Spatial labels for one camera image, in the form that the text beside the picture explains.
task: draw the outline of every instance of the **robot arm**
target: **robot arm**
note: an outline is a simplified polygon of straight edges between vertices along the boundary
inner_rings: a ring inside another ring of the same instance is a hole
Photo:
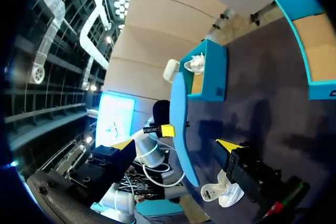
[[[27,185],[40,208],[55,223],[120,223],[89,208],[123,178],[135,156],[134,141],[122,150],[99,146],[92,150],[87,162],[69,171],[70,179],[54,170],[48,174],[39,171],[28,178]],[[134,204],[133,196],[129,202]]]

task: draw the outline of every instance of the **teal shelf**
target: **teal shelf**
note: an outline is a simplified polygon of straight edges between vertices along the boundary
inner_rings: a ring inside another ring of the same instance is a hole
[[[317,0],[275,0],[280,9],[285,15],[290,27],[299,44],[301,54],[304,61],[308,80],[308,91],[310,100],[336,100],[336,80],[331,81],[313,81],[309,67],[307,54],[304,50],[303,43],[300,39],[293,21],[299,18],[308,17],[311,15],[319,15],[324,13],[323,8]]]
[[[192,56],[205,56],[203,83],[201,92],[191,94],[194,73],[184,68],[184,63]],[[225,99],[227,50],[211,40],[205,39],[180,61],[179,72],[183,74],[189,100],[219,102]]]

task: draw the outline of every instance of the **red object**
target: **red object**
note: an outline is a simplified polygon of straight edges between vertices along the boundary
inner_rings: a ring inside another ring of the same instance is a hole
[[[268,212],[265,214],[264,218],[267,216],[273,215],[273,214],[278,214],[282,211],[284,208],[284,205],[280,202],[275,202],[274,205],[268,210]]]

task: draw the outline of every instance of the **glowing screen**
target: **glowing screen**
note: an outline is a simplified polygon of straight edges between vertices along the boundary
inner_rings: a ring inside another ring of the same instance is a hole
[[[103,93],[100,98],[96,147],[111,146],[129,139],[135,99]]]

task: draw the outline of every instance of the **table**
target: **table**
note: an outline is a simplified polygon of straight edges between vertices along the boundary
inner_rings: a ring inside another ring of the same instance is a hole
[[[183,183],[215,223],[251,223],[258,206],[246,197],[222,208],[217,200],[204,202],[200,195],[204,184],[217,183],[221,169],[212,155],[215,139],[250,141],[266,164],[282,170],[284,180],[297,175],[311,185],[300,207],[316,204],[317,210],[309,211],[307,218],[330,222],[327,219],[335,211],[323,205],[327,202],[323,197],[334,201],[336,191],[331,187],[336,181],[335,101],[308,100],[302,55],[284,18],[225,47],[229,58],[225,102],[187,105],[186,144],[200,186],[187,179]],[[169,163],[181,173],[174,152]]]
[[[185,176],[193,186],[199,186],[200,181],[196,175],[194,166],[186,148],[185,123],[187,121],[187,88],[181,72],[176,73],[171,90],[169,122],[175,128],[173,137],[176,153]]]

